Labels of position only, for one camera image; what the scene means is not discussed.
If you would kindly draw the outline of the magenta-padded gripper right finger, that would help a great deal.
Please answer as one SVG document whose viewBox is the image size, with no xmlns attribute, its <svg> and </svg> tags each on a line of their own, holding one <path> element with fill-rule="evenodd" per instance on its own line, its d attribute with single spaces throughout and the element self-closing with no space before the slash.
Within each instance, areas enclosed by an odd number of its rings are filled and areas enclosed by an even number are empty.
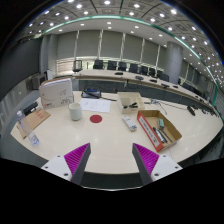
<svg viewBox="0 0 224 224">
<path fill-rule="evenodd" d="M 158 155 L 144 146 L 134 143 L 132 154 L 139 169 L 143 185 L 164 178 L 182 169 L 168 155 Z"/>
</svg>

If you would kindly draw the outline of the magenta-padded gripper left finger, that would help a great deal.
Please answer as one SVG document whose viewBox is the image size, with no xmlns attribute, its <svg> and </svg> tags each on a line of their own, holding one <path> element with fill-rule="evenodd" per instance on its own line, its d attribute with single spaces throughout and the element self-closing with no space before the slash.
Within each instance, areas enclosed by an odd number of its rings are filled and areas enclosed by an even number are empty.
<svg viewBox="0 0 224 224">
<path fill-rule="evenodd" d="M 43 165 L 42 169 L 79 185 L 90 154 L 91 145 L 87 143 L 65 155 L 54 157 Z"/>
</svg>

